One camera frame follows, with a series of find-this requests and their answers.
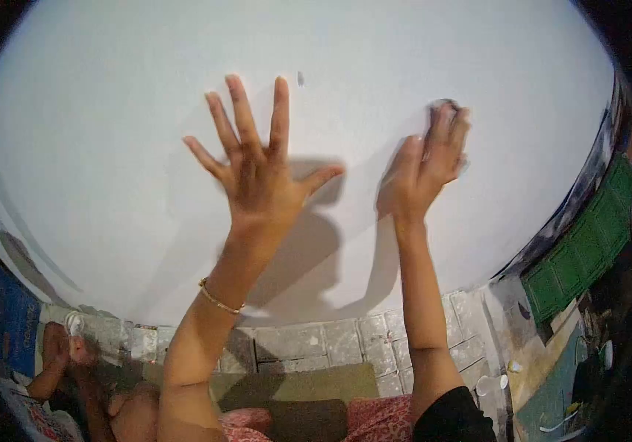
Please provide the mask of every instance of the fingernail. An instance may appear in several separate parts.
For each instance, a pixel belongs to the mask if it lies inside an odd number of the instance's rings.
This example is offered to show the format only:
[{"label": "fingernail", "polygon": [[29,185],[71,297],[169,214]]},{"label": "fingernail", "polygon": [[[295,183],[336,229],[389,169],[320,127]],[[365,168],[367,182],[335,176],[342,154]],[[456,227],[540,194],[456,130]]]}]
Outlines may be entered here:
[{"label": "fingernail", "polygon": [[228,74],[225,76],[225,84],[228,85],[228,89],[235,87],[235,82],[238,80],[238,76],[235,74]]}]

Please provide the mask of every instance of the wrist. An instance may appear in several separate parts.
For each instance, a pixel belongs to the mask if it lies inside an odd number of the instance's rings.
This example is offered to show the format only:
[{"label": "wrist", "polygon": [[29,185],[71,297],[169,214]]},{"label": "wrist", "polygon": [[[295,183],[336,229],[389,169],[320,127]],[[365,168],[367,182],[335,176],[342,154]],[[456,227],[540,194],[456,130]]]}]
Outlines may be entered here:
[{"label": "wrist", "polygon": [[224,253],[239,250],[239,253],[251,260],[269,261],[281,242],[282,235],[266,224],[231,226],[225,240]]},{"label": "wrist", "polygon": [[411,219],[394,218],[394,234],[400,248],[413,242],[426,241],[426,224],[424,219],[416,221]]}]

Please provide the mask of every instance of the child's hand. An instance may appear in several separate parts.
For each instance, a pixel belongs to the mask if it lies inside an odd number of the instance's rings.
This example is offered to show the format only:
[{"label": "child's hand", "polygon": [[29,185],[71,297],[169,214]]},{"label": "child's hand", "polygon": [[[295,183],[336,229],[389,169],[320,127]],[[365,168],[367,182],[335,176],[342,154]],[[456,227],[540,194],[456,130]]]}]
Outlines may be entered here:
[{"label": "child's hand", "polygon": [[98,354],[88,342],[79,336],[70,336],[69,353],[74,364],[81,366],[94,366],[98,363]]}]

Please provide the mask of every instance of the finger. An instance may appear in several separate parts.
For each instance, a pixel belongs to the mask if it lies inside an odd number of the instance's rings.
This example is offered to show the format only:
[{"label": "finger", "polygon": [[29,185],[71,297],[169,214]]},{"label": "finger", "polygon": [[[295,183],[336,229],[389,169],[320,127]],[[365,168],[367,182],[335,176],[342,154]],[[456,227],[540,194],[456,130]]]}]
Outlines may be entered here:
[{"label": "finger", "polygon": [[471,124],[468,122],[469,113],[470,111],[466,108],[459,110],[456,112],[451,125],[450,144],[458,155],[463,151],[466,144],[466,134],[471,128]]},{"label": "finger", "polygon": [[247,148],[245,153],[249,153],[256,161],[264,160],[262,144],[257,129],[254,128],[250,103],[247,101],[247,94],[240,78],[237,75],[228,75],[225,77],[225,84],[228,85],[232,97],[232,109],[235,111],[235,125],[238,127],[240,143],[243,148]]},{"label": "finger", "polygon": [[223,102],[218,94],[215,92],[206,93],[206,101],[208,102],[208,108],[211,110],[211,115],[213,115],[215,130],[221,139],[225,154],[232,163],[236,156],[240,154],[240,142],[238,141],[238,137],[236,137],[232,131],[230,120],[225,113]]},{"label": "finger", "polygon": [[274,110],[269,130],[268,155],[279,160],[286,159],[289,141],[289,86],[282,77],[274,80]]},{"label": "finger", "polygon": [[428,148],[432,148],[439,144],[446,144],[449,139],[449,125],[451,121],[451,115],[453,109],[451,104],[445,102],[435,112],[431,114],[431,137],[429,138],[430,145]]},{"label": "finger", "polygon": [[225,166],[218,163],[213,155],[209,154],[202,144],[198,143],[195,137],[184,137],[183,142],[191,149],[198,162],[218,181],[223,181],[223,170]]},{"label": "finger", "polygon": [[345,168],[339,164],[327,165],[315,172],[312,172],[309,176],[304,178],[303,181],[301,181],[301,184],[306,191],[306,197],[313,195],[324,184],[338,175],[341,175],[343,172],[345,172]]},{"label": "finger", "polygon": [[456,165],[453,167],[453,171],[451,172],[450,181],[453,181],[461,176],[464,172],[465,168],[468,167],[468,155],[461,154],[456,160]]},{"label": "finger", "polygon": [[404,140],[400,151],[397,152],[397,157],[395,158],[397,162],[396,172],[416,180],[423,155],[424,141],[417,135],[410,135]]}]

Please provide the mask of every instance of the green panel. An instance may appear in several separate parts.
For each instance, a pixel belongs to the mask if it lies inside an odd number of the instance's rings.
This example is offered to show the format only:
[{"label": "green panel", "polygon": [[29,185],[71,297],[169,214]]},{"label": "green panel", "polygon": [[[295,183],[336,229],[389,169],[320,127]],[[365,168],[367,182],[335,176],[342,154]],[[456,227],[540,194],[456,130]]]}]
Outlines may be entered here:
[{"label": "green panel", "polygon": [[576,245],[581,261],[583,285],[589,287],[603,273],[606,264],[605,240],[592,212],[586,211],[580,217],[576,232],[571,235],[570,240]]},{"label": "green panel", "polygon": [[563,293],[549,262],[540,262],[530,273],[524,275],[523,285],[537,324],[560,310]]},{"label": "green panel", "polygon": [[631,205],[632,166],[618,155],[567,234],[522,276],[537,324],[564,309],[612,266],[630,239]]},{"label": "green panel", "polygon": [[604,180],[604,187],[612,189],[624,206],[630,207],[632,202],[632,165],[628,158],[618,157]]},{"label": "green panel", "polygon": [[561,293],[563,294],[563,304],[571,301],[571,298],[581,291],[581,260],[578,257],[576,244],[568,237],[562,238],[559,244],[551,251],[548,258],[550,265],[554,269],[554,274],[559,282]]},{"label": "green panel", "polygon": [[612,261],[630,236],[630,208],[612,191],[600,190],[589,210],[603,234],[607,259]]}]

